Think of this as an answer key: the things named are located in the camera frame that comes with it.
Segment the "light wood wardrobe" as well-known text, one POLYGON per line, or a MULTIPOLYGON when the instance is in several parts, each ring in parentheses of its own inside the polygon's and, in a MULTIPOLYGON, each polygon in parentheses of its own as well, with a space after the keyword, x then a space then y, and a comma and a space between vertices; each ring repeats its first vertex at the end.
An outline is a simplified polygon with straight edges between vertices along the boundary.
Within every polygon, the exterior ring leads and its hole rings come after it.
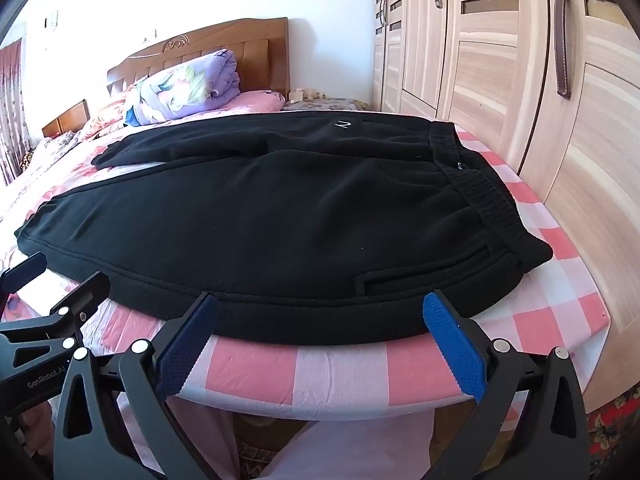
POLYGON ((611 318, 595 410, 639 380, 639 0, 570 0, 569 100, 554 0, 387 0, 372 105, 449 120, 503 160, 585 263, 611 318))

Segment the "black sweatpants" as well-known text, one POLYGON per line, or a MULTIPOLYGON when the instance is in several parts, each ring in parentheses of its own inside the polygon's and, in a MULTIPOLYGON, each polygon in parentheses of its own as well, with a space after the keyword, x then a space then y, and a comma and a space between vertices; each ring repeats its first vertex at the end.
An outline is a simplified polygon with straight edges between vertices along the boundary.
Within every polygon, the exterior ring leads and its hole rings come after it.
POLYGON ((344 346, 421 335, 424 297, 462 316, 552 258, 486 159, 449 122, 294 112, 152 128, 92 161, 111 177, 17 229, 26 255, 160 320, 204 292, 216 334, 344 346))

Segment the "pink pillow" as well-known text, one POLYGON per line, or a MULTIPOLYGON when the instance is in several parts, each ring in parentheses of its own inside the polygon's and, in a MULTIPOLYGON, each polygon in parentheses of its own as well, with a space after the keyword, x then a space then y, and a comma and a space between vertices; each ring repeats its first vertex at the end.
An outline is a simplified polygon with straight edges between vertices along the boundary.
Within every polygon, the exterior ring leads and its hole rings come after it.
MULTIPOLYGON (((125 104, 125 99, 116 99, 110 104, 107 104, 106 107, 103 107, 102 110, 99 111, 96 117, 89 119, 88 122, 85 123, 78 132, 77 139, 80 142, 84 142, 126 128, 125 104)), ((180 119, 168 120, 168 122, 160 122, 160 126, 232 115, 275 113, 280 112, 284 104, 285 98, 277 91, 256 90, 241 92, 221 108, 196 113, 180 119)))

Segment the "patterned maroon curtain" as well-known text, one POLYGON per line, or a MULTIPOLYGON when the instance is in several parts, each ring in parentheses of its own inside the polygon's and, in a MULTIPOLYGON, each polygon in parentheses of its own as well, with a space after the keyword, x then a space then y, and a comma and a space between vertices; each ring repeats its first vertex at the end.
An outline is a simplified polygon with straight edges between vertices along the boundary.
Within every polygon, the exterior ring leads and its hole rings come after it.
POLYGON ((1 49, 0 62, 1 182, 9 185, 23 172, 24 159, 32 151, 23 99, 21 39, 1 49))

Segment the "floral covered side table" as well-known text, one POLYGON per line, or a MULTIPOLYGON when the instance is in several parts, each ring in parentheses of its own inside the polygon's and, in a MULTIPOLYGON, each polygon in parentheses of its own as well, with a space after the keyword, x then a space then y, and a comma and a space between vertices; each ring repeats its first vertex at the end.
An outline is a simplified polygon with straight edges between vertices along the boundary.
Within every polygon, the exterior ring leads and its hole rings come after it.
POLYGON ((366 112, 369 104, 355 99, 328 98, 316 89, 298 88, 288 94, 288 100, 282 106, 284 112, 300 112, 301 110, 350 110, 366 112))

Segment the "folded purple floral quilt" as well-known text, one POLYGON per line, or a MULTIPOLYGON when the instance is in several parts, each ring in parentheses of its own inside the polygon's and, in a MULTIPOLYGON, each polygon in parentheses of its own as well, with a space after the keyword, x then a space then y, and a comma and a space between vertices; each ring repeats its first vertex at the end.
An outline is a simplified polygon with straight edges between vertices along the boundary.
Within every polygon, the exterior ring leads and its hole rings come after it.
POLYGON ((125 124, 141 127, 216 110, 238 96, 234 53, 220 49, 137 82, 125 104, 125 124))

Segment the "wooden nightstand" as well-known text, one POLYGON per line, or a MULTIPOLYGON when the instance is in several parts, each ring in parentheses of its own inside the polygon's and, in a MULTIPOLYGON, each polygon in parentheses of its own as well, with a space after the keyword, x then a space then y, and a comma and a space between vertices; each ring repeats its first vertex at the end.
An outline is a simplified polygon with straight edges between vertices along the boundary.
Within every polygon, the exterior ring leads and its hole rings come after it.
POLYGON ((42 128, 46 139, 53 139, 66 132, 78 132, 89 121, 90 114, 86 100, 81 100, 59 114, 42 128))

